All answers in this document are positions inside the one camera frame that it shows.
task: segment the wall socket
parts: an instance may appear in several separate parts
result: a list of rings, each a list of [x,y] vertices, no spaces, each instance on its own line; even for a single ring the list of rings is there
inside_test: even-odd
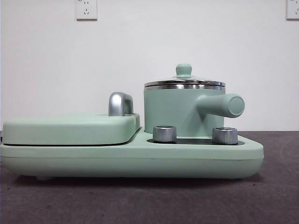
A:
[[[299,0],[286,0],[286,19],[299,20]]]
[[[77,20],[97,20],[97,0],[76,0]]]

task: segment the pot handle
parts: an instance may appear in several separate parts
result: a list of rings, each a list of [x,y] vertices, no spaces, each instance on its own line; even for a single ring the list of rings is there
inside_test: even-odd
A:
[[[202,96],[198,98],[197,108],[199,113],[237,118],[243,113],[245,103],[240,95],[233,93],[218,96]]]
[[[109,98],[108,115],[125,116],[125,113],[134,113],[133,99],[123,92],[114,92]]]

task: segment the gray tabletop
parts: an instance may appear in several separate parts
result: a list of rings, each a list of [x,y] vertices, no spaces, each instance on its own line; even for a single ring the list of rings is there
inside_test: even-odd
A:
[[[240,180],[56,178],[1,166],[2,224],[299,223],[299,132],[240,132],[264,145]]]

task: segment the chrome handle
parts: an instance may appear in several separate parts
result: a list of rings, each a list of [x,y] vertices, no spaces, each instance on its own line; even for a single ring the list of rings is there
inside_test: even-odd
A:
[[[123,92],[114,92],[109,98],[109,116],[125,116],[125,113],[134,113],[133,99]]]

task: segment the stainless steel lid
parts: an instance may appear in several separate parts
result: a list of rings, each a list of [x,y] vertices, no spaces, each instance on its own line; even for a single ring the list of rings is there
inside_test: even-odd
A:
[[[160,80],[149,82],[144,85],[144,87],[150,86],[161,86],[161,85],[187,85],[192,87],[192,89],[196,88],[196,85],[209,85],[209,86],[219,86],[225,87],[225,83],[205,80],[203,78],[196,78],[195,76],[191,76],[192,67],[190,64],[178,64],[176,67],[177,75],[168,80]]]

